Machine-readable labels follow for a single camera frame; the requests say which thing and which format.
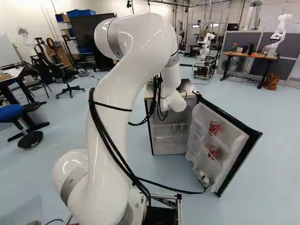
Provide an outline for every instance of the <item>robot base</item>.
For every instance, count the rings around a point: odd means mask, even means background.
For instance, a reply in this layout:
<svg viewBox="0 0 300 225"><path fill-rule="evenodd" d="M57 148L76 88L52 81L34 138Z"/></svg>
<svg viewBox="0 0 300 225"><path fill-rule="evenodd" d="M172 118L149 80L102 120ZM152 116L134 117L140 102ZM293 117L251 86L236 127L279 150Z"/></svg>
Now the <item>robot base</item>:
<svg viewBox="0 0 300 225"><path fill-rule="evenodd" d="M141 194L140 190L130 189L126 211L117 225L182 225L180 194L151 194L151 198L152 205L162 203L166 207L149 207L146 197ZM63 225L69 225L72 217L69 212Z"/></svg>

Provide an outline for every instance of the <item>fridge door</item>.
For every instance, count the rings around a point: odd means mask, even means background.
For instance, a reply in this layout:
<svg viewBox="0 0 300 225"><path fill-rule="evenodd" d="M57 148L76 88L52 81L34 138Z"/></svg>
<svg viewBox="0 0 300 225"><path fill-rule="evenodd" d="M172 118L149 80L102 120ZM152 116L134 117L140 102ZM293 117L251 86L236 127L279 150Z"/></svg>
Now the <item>fridge door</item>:
<svg viewBox="0 0 300 225"><path fill-rule="evenodd" d="M199 181L220 197L262 133L249 128L201 95L197 100L199 103L192 112L186 159ZM215 135L209 131L212 120L220 123Z"/></svg>

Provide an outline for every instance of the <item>black office chair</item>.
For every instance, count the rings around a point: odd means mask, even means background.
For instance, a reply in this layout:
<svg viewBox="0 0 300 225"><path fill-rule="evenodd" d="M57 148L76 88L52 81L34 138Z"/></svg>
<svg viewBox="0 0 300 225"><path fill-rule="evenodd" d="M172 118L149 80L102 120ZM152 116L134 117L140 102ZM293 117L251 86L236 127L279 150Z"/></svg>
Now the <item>black office chair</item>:
<svg viewBox="0 0 300 225"><path fill-rule="evenodd" d="M60 95L66 92L69 92L70 98L73 98L73 90L85 91L84 88L80 88L78 85L70 87L69 83L78 78L75 77L78 72L68 69L70 66L64 66L62 63L54 65L47 59L45 54L39 52L37 52L36 56L31 56L31 60L34 67L40 72L46 85L53 83L53 79L55 79L57 83L64 83L67 85L67 88L63 89L61 93L56 95L57 99L60 98Z"/></svg>

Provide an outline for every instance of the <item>gray partition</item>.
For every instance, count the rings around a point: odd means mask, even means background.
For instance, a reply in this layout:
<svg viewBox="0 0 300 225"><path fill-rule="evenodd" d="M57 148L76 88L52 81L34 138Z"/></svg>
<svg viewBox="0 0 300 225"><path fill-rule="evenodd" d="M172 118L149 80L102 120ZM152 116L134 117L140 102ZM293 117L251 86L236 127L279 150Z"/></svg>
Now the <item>gray partition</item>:
<svg viewBox="0 0 300 225"><path fill-rule="evenodd" d="M252 42L255 44L254 49L256 49L260 36L261 36L261 32L257 32L257 31L227 32L226 39L224 40L224 44L223 44L223 51L230 52L234 43L237 43L237 46L239 47L243 45L250 45L250 43Z"/></svg>
<svg viewBox="0 0 300 225"><path fill-rule="evenodd" d="M258 47L258 51L262 51L263 47L272 44L270 37L273 33L263 33L261 42ZM297 58L300 54L300 34L287 33L285 39L279 44L277 53L282 57Z"/></svg>
<svg viewBox="0 0 300 225"><path fill-rule="evenodd" d="M277 75L280 80L286 81L295 64L295 60L281 59L272 62L269 74ZM250 73L253 75L263 76L266 70L266 60L255 59L252 64Z"/></svg>
<svg viewBox="0 0 300 225"><path fill-rule="evenodd" d="M271 44L270 37L273 33L261 33L259 31L229 31L226 34L224 44L223 44L223 52L220 54L220 60L217 68L217 73L222 74L224 72L224 68L222 68L222 64L224 64L226 60L226 56L224 52L229 52L234 43L237 43L238 46L241 45L249 45L251 42L255 43L255 49L258 46L257 50L259 52L262 51L263 47ZM298 41L300 40L300 34L296 33L287 33L285 35L285 40L279 44L277 48L277 53L280 58L276 61L272 62L271 68L269 70L269 74L273 73L277 75L280 80L286 81L290 75L290 72L293 69L293 66L296 62L300 54L300 45ZM252 63L252 67L250 69L251 75L262 76L265 72L267 66L267 61L265 59L255 59ZM247 63L241 62L241 65L238 67L229 68L228 73L240 77L249 77L249 74L246 73L245 68L247 67Z"/></svg>

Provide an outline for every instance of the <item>blue bin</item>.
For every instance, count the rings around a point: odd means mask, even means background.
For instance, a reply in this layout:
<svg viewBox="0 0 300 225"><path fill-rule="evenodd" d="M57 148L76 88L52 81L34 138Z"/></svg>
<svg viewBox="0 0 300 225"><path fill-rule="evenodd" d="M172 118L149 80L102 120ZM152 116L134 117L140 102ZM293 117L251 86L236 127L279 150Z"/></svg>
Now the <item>blue bin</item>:
<svg viewBox="0 0 300 225"><path fill-rule="evenodd" d="M74 9L74 10L68 11L67 15L69 17L79 17L79 16L87 16L87 15L96 15L96 11L90 10L90 9L86 9L86 10Z"/></svg>

